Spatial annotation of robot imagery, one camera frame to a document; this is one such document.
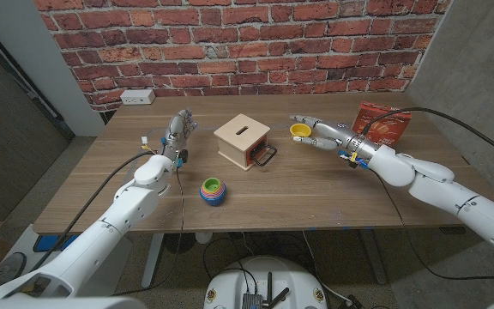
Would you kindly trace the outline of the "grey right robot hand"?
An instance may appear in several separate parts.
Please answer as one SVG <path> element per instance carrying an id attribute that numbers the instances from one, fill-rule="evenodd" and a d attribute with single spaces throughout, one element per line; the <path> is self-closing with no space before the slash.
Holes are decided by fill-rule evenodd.
<path id="1" fill-rule="evenodd" d="M 339 156 L 351 166 L 367 165 L 380 146 L 342 123 L 324 121 L 303 115 L 291 115 L 290 119 L 308 125 L 319 137 L 294 136 L 294 142 L 309 144 L 323 150 L 339 150 Z"/>

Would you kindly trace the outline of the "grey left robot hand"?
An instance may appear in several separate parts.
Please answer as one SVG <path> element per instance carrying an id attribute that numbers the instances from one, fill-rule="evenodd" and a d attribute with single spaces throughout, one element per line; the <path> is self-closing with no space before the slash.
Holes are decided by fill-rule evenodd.
<path id="1" fill-rule="evenodd" d="M 193 120 L 190 108 L 178 112 L 171 118 L 166 132 L 161 138 L 162 146 L 158 154 L 169 158 L 174 164 L 184 161 L 186 141 L 196 127 L 197 122 Z"/>

